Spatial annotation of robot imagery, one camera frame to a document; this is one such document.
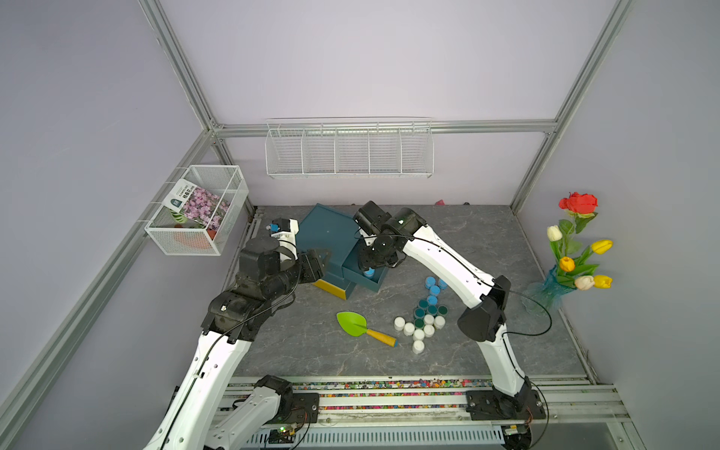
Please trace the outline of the teal drawer cabinet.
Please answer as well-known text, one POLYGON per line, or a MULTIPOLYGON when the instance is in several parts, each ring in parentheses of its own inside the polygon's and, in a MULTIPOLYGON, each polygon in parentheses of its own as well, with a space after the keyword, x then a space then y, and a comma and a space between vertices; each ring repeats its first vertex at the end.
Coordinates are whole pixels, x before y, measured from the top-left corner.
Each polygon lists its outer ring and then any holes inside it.
POLYGON ((329 257, 322 279, 335 284, 349 281, 343 277, 342 265, 349 256, 358 227, 351 216, 337 209, 316 204, 302 219, 296 236, 298 249, 327 249, 329 257))

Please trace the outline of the teal top drawer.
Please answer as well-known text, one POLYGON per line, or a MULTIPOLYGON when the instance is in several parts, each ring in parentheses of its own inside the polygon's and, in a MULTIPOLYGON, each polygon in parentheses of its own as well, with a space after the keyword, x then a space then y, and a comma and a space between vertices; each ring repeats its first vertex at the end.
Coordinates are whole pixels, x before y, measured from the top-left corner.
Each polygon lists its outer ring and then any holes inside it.
POLYGON ((349 256, 345 259, 342 265, 343 277, 347 279, 347 281, 378 293, 382 288, 389 269, 387 267, 363 269, 359 259, 360 249, 363 247, 364 244, 362 241, 357 242, 349 256))

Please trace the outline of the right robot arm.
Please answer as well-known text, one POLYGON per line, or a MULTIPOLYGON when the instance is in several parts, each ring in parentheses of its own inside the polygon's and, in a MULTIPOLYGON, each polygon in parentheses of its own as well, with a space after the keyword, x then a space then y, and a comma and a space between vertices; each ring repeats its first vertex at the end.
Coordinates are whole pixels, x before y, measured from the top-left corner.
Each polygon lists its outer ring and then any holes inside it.
POLYGON ((361 269, 394 267, 402 257, 410 257, 444 281, 465 305, 457 326, 477 343, 492 382, 488 397, 468 401, 469 412, 482 420, 547 419, 547 403, 519 366, 509 340, 509 279, 493 277, 471 264, 410 208, 391 215, 370 201, 354 214, 354 222, 363 240, 361 269))

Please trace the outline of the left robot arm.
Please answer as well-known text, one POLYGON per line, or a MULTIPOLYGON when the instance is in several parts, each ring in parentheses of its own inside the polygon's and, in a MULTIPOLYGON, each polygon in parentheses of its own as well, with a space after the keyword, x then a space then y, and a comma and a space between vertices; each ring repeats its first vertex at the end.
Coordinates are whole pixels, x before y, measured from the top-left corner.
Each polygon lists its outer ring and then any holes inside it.
POLYGON ((326 273, 330 249, 298 249, 291 232, 252 238, 238 255, 232 288, 208 307, 189 370, 149 449, 239 449, 264 424, 292 412, 289 382, 266 375, 219 425, 219 403, 260 328, 294 302, 298 286, 326 273))

